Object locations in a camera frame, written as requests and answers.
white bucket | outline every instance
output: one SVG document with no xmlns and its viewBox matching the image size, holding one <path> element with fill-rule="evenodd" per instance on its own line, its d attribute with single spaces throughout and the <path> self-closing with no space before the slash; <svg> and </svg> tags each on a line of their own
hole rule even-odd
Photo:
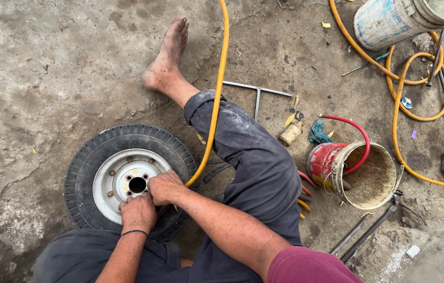
<svg viewBox="0 0 444 283">
<path fill-rule="evenodd" d="M 444 29 L 444 0 L 369 0 L 355 14 L 355 35 L 369 50 L 384 50 Z"/>
</svg>

concrete floor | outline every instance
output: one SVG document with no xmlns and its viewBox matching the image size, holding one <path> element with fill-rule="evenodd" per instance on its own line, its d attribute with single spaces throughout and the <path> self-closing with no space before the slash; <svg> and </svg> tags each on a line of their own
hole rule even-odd
<svg viewBox="0 0 444 283">
<path fill-rule="evenodd" d="M 364 1 L 338 2 L 351 31 L 351 19 Z M 225 79 L 300 93 L 297 109 L 305 114 L 306 131 L 319 113 L 352 118 L 371 141 L 393 155 L 393 100 L 385 78 L 374 67 L 340 76 L 363 60 L 355 51 L 348 52 L 327 1 L 281 4 L 283 9 L 272 0 L 228 1 L 231 37 Z M 43 247 L 74 229 L 63 201 L 63 181 L 72 156 L 94 134 L 119 124 L 148 123 L 178 136 L 195 157 L 202 155 L 204 147 L 179 119 L 180 109 L 140 84 L 140 74 L 179 14 L 191 23 L 182 72 L 196 87 L 214 88 L 222 34 L 216 1 L 0 1 L 0 282 L 32 282 L 35 258 Z M 322 21 L 332 28 L 322 28 Z M 434 50 L 427 35 L 402 42 L 394 52 L 394 72 L 400 72 L 411 54 Z M 430 64 L 414 62 L 408 78 L 426 76 Z M 253 114 L 253 91 L 225 87 L 224 95 Z M 407 86 L 404 96 L 420 116 L 435 114 L 443 104 L 437 84 Z M 293 105 L 293 99 L 263 94 L 258 122 L 278 135 Z M 348 125 L 324 122 L 326 132 L 335 130 L 334 141 L 361 140 Z M 417 138 L 412 140 L 414 128 Z M 444 116 L 417 122 L 400 115 L 398 131 L 409 166 L 438 180 Z M 303 134 L 289 148 L 302 171 L 312 147 Z M 202 184 L 202 193 L 220 194 L 233 176 L 232 169 L 222 171 Z M 406 192 L 405 203 L 423 215 L 426 224 L 410 210 L 398 209 L 363 248 L 355 272 L 366 282 L 418 282 L 425 278 L 421 273 L 444 272 L 429 264 L 432 258 L 444 258 L 444 187 L 405 173 L 399 188 Z M 313 190 L 313 196 L 312 212 L 300 223 L 302 243 L 329 251 L 364 211 L 339 207 L 340 200 L 323 190 Z M 363 230 L 386 208 L 372 211 L 376 214 Z M 190 221 L 172 240 L 180 244 L 183 256 L 193 258 L 202 236 L 202 229 Z M 413 244 L 422 249 L 414 261 L 405 255 Z"/>
</svg>

wheel rim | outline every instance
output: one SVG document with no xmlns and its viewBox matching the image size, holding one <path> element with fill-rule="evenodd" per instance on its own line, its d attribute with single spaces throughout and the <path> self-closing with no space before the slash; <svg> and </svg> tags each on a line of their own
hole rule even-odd
<svg viewBox="0 0 444 283">
<path fill-rule="evenodd" d="M 108 220 L 121 225 L 119 203 L 149 191 L 150 178 L 170 168 L 161 156 L 149 150 L 129 149 L 112 155 L 101 164 L 93 181 L 96 207 Z"/>
</svg>

blue rag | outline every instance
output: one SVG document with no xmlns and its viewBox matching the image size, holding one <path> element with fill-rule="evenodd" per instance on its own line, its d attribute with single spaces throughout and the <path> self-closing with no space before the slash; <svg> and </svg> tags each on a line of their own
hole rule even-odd
<svg viewBox="0 0 444 283">
<path fill-rule="evenodd" d="M 307 136 L 310 142 L 315 143 L 317 145 L 324 143 L 332 143 L 332 139 L 330 139 L 323 131 L 325 125 L 323 125 L 322 121 L 319 119 L 316 121 L 313 126 L 311 126 L 311 132 Z"/>
</svg>

black wristband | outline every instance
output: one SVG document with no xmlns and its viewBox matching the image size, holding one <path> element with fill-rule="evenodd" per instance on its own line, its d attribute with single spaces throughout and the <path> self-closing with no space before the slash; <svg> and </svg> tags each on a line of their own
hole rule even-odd
<svg viewBox="0 0 444 283">
<path fill-rule="evenodd" d="M 124 235 L 126 235 L 126 234 L 132 233 L 132 232 L 140 232 L 140 233 L 143 233 L 143 234 L 145 234 L 145 237 L 148 237 L 148 236 L 149 236 L 149 235 L 147 234 L 147 232 L 142 231 L 142 230 L 130 230 L 130 231 L 126 232 L 126 233 L 122 233 L 122 234 L 121 234 L 121 237 L 124 236 Z"/>
</svg>

